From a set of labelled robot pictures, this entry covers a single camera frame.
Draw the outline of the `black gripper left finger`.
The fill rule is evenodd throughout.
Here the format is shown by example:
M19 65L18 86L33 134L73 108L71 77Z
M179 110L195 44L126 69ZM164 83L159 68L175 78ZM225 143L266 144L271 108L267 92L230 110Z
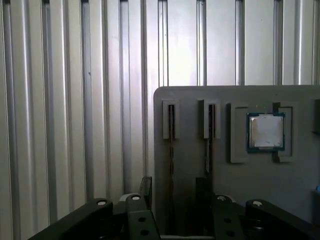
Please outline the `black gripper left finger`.
M95 198L31 237L33 240L159 240L152 213L152 178L118 203Z

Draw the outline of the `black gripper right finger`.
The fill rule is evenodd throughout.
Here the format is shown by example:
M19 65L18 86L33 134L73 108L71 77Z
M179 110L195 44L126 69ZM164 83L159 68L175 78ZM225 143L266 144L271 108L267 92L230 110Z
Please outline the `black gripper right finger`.
M195 180L196 226L215 240L310 240L312 225L262 199L245 206L215 194L206 178Z

